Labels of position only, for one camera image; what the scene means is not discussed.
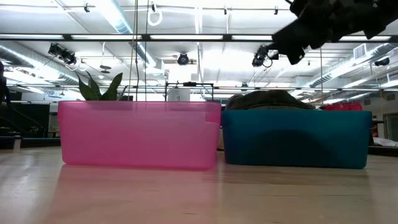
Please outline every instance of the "plant leaf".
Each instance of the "plant leaf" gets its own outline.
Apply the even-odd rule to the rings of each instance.
[[[123,89],[123,91],[122,91],[122,94],[120,94],[118,100],[122,100],[122,97],[123,97],[124,92],[126,91],[126,88],[127,88],[127,87],[128,87],[128,86],[125,86],[125,87],[124,87],[124,89]]]
[[[117,100],[118,99],[118,87],[122,82],[123,73],[116,75],[108,90],[102,95],[99,100]]]
[[[94,81],[93,77],[91,76],[90,73],[88,73],[88,76],[90,77],[90,79],[88,80],[88,86],[94,91],[95,95],[97,96],[97,98],[101,97],[101,91],[100,88],[98,87],[98,84]]]
[[[79,78],[80,94],[85,98],[85,100],[98,100],[98,97],[95,95],[94,91],[88,85],[86,85],[86,83],[83,83],[79,75],[77,75],[77,77]]]

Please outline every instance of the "pink plastic bin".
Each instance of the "pink plastic bin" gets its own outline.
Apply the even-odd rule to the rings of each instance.
[[[221,105],[207,102],[61,101],[67,164],[210,169]]]

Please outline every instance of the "table surface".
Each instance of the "table surface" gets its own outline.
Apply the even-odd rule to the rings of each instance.
[[[365,170],[224,164],[206,172],[68,166],[0,151],[0,223],[397,223],[398,158]]]

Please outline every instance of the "ceiling-mounted camera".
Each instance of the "ceiling-mounted camera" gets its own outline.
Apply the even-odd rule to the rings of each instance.
[[[279,54],[278,51],[276,51],[272,55],[269,55],[270,50],[273,50],[273,45],[260,46],[259,49],[257,50],[257,53],[254,54],[254,59],[252,61],[253,67],[263,66],[266,58],[268,58],[271,61],[270,66],[272,66],[272,60],[278,60]]]
[[[249,87],[249,85],[248,85],[248,83],[243,82],[241,87],[247,88],[247,87]]]
[[[186,65],[189,63],[189,58],[187,53],[180,53],[180,56],[178,57],[177,63],[179,65]]]
[[[390,58],[385,58],[383,60],[379,60],[377,62],[374,62],[375,66],[386,66],[390,64]]]
[[[51,44],[49,54],[63,60],[67,65],[74,65],[77,63],[75,53],[61,48],[58,44]]]

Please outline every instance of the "ceiling pipe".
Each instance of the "ceiling pipe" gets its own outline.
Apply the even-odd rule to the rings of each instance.
[[[134,29],[129,25],[117,0],[100,0],[92,2],[118,34],[134,33]],[[162,61],[155,58],[148,50],[145,50],[141,43],[134,41],[134,44],[129,42],[129,45],[137,52],[140,59],[145,61],[147,67],[155,67],[163,70]]]
[[[37,72],[37,75],[41,77],[46,74],[51,75],[53,79],[64,79],[66,85],[78,84],[75,72],[15,42],[0,42],[0,57],[15,65],[34,69],[32,73]]]
[[[324,72],[323,75],[318,74],[315,75],[316,78],[306,83],[302,87],[310,87],[315,88],[318,85],[321,85],[329,80],[345,75],[353,70],[359,68],[363,63],[371,63],[379,60],[382,57],[385,57],[387,54],[392,52],[394,49],[398,47],[398,44],[382,44],[375,49],[369,51],[365,56],[354,59],[354,55],[330,66],[327,71]],[[302,93],[302,90],[295,90],[290,94],[292,96],[297,96]]]

